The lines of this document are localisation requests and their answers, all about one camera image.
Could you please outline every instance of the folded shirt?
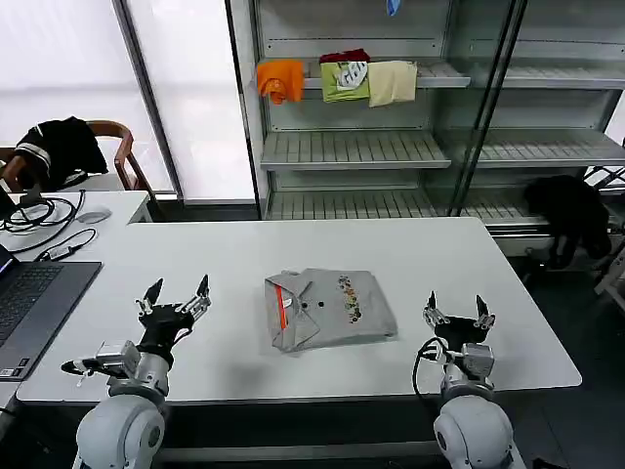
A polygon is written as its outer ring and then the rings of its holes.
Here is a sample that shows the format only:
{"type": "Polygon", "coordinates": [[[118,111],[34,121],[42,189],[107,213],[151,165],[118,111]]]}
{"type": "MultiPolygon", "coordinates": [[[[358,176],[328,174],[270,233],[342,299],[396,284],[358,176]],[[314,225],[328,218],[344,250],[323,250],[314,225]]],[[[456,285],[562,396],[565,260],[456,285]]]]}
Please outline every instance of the folded shirt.
{"type": "Polygon", "coordinates": [[[371,62],[371,58],[364,52],[364,49],[326,54],[319,58],[320,64],[332,64],[336,62],[371,62]]]}
{"type": "Polygon", "coordinates": [[[417,65],[392,61],[369,64],[369,107],[414,101],[417,65]]]}
{"type": "Polygon", "coordinates": [[[368,98],[367,74],[367,62],[321,64],[323,100],[326,103],[334,103],[368,98]]]}
{"type": "Polygon", "coordinates": [[[386,340],[395,317],[369,272],[305,269],[265,280],[271,343],[282,352],[386,340]]]}
{"type": "Polygon", "coordinates": [[[304,96],[304,63],[299,61],[272,61],[258,65],[258,91],[270,95],[271,101],[298,103],[304,96]]]}

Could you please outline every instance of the black jacket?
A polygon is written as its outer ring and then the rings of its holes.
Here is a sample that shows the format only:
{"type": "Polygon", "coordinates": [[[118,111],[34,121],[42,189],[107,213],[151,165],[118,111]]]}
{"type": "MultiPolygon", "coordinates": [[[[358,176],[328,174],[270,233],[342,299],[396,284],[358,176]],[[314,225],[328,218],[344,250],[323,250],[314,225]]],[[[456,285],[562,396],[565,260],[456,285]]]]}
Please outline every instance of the black jacket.
{"type": "Polygon", "coordinates": [[[76,117],[34,126],[16,146],[15,155],[26,162],[26,170],[18,175],[24,189],[36,182],[42,192],[54,192],[84,181],[87,173],[108,172],[96,136],[76,117]]]}

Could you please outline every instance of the white table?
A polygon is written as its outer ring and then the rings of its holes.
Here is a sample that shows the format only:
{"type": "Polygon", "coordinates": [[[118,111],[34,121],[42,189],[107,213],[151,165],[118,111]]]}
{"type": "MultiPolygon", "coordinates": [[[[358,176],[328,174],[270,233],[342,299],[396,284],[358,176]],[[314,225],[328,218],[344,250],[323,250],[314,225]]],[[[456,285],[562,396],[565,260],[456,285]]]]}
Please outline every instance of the white table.
{"type": "MultiPolygon", "coordinates": [[[[50,193],[44,194],[44,196],[55,196],[60,198],[66,198],[72,203],[78,202],[78,192],[62,192],[62,193],[50,193]]],[[[10,194],[15,203],[19,202],[20,194],[10,194]]],[[[112,215],[107,219],[96,225],[83,225],[78,222],[73,222],[67,229],[56,239],[50,242],[48,245],[52,245],[59,241],[62,241],[66,237],[73,235],[85,228],[95,228],[98,231],[98,237],[93,240],[92,243],[85,246],[78,251],[71,260],[85,260],[92,257],[93,250],[97,249],[99,243],[103,242],[109,235],[115,231],[123,229],[130,223],[136,223],[143,220],[150,221],[149,212],[147,211],[147,192],[87,192],[85,195],[85,203],[83,209],[79,213],[86,213],[97,208],[106,207],[112,215]]],[[[55,216],[63,216],[66,207],[62,207],[63,212],[55,214],[55,216]]],[[[45,239],[58,230],[59,227],[38,228],[32,233],[27,235],[15,235],[8,233],[0,233],[0,244],[10,250],[19,249],[21,247],[30,246],[45,239]]],[[[18,255],[20,260],[27,261],[34,259],[45,246],[39,249],[25,252],[18,255]]],[[[11,407],[13,397],[20,386],[20,383],[0,383],[0,406],[11,407]]],[[[10,423],[11,417],[4,415],[0,412],[0,437],[3,434],[3,428],[10,423]]]]}
{"type": "MultiPolygon", "coordinates": [[[[205,273],[213,306],[174,349],[171,404],[342,399],[412,394],[416,351],[432,336],[422,318],[432,290],[449,315],[476,317],[476,294],[497,322],[488,335],[498,390],[576,386],[581,376],[514,271],[477,219],[138,224],[99,245],[104,268],[41,363],[18,390],[31,403],[95,403],[106,378],[77,378],[63,362],[103,341],[138,342],[134,300],[159,277],[162,301],[183,301],[205,273]],[[396,315],[388,343],[283,355],[271,346],[263,280],[283,269],[369,270],[396,315]]],[[[422,391],[440,366],[424,363],[422,391]]]]}
{"type": "MultiPolygon", "coordinates": [[[[74,205],[78,203],[79,195],[80,194],[78,192],[56,192],[43,194],[44,197],[53,196],[58,198],[64,198],[72,202],[74,205]]],[[[10,196],[15,203],[20,201],[21,194],[12,193],[10,194],[10,196]]],[[[147,201],[148,195],[147,192],[144,191],[86,192],[83,208],[80,210],[78,215],[82,213],[98,211],[103,207],[108,208],[112,212],[112,215],[108,219],[103,220],[102,222],[99,222],[95,225],[85,225],[74,221],[69,227],[67,227],[67,229],[62,232],[62,234],[60,234],[57,238],[52,240],[47,245],[56,244],[86,228],[95,228],[98,231],[98,237],[76,253],[73,260],[79,260],[81,256],[83,256],[85,253],[93,250],[95,246],[97,246],[99,240],[105,237],[107,234],[119,230],[129,223],[151,221],[149,212],[147,211],[147,201]]],[[[68,213],[69,207],[67,205],[59,203],[58,207],[58,210],[54,213],[51,220],[59,220],[59,218],[64,217],[68,213]]],[[[0,232],[0,244],[2,244],[4,247],[11,251],[14,251],[37,244],[38,242],[48,238],[50,235],[54,234],[58,230],[59,226],[46,228],[38,227],[28,232],[27,234],[9,234],[6,232],[0,232]]],[[[81,240],[86,240],[88,238],[89,235],[84,234],[82,235],[82,237],[78,237],[76,239],[76,242],[80,242],[81,240]]],[[[45,246],[42,246],[38,249],[33,249],[31,251],[18,254],[17,257],[22,261],[30,261],[34,259],[44,249],[45,246]]]]}

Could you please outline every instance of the green t-shirt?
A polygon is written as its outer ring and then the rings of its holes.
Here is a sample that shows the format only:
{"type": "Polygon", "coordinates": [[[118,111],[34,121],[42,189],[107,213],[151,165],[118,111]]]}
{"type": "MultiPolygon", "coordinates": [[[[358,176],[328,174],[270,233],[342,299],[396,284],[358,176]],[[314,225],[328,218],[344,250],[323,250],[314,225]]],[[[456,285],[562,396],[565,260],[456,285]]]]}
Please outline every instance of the green t-shirt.
{"type": "Polygon", "coordinates": [[[321,64],[323,100],[334,103],[369,98],[367,69],[361,62],[321,64]]]}

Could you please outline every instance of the gray t-shirt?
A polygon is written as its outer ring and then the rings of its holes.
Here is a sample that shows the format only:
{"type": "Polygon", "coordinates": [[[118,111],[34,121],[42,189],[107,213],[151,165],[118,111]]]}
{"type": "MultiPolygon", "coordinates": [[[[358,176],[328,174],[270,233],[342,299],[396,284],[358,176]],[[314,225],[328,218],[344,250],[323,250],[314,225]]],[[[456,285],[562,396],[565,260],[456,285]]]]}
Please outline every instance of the gray t-shirt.
{"type": "Polygon", "coordinates": [[[369,272],[306,269],[265,281],[271,342],[283,352],[385,340],[395,317],[369,272]]]}

